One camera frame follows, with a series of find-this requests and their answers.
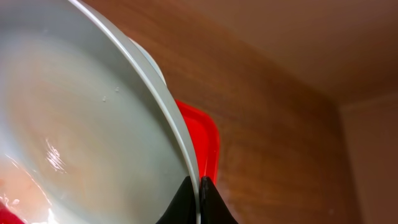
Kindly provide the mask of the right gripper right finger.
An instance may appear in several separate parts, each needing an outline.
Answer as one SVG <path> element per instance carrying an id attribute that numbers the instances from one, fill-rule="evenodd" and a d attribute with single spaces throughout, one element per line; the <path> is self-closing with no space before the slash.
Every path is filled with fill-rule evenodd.
<path id="1" fill-rule="evenodd" d="M 238 224 L 208 176 L 201 178 L 200 213 L 201 224 Z"/>

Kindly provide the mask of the white plate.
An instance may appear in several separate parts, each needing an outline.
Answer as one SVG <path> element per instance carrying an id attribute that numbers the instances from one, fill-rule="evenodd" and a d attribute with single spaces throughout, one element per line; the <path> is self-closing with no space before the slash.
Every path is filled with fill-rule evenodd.
<path id="1" fill-rule="evenodd" d="M 149 61 L 149 63 L 152 65 L 152 67 L 154 68 L 154 70 L 157 72 L 158 76 L 162 79 L 162 81 L 164 82 L 164 84 L 166 85 L 166 81 L 164 78 L 164 75 L 160 69 L 160 67 L 158 66 L 158 64 L 156 63 L 156 61 L 153 59 L 153 57 L 148 53 L 148 51 L 146 51 L 141 45 L 139 45 L 136 41 L 130 39 L 130 41 L 140 50 L 140 52 L 145 56 L 145 58 Z"/>
<path id="2" fill-rule="evenodd" d="M 24 223 L 156 223 L 193 143 L 140 50 L 82 1 L 1 2 L 1 205 Z"/>

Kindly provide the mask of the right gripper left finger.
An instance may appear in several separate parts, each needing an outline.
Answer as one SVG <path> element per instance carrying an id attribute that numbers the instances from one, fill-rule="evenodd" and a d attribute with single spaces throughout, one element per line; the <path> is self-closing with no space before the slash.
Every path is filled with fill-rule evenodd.
<path id="1" fill-rule="evenodd" d="M 184 178 L 171 203 L 156 224 L 196 224 L 196 205 L 192 181 Z"/>

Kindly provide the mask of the white plate top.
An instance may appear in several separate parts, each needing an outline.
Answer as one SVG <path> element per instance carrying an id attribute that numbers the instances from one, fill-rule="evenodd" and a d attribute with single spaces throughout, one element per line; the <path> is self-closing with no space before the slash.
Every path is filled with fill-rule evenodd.
<path id="1" fill-rule="evenodd" d="M 24 223 L 156 223 L 193 143 L 140 50 L 82 1 L 1 2 L 1 205 Z"/>

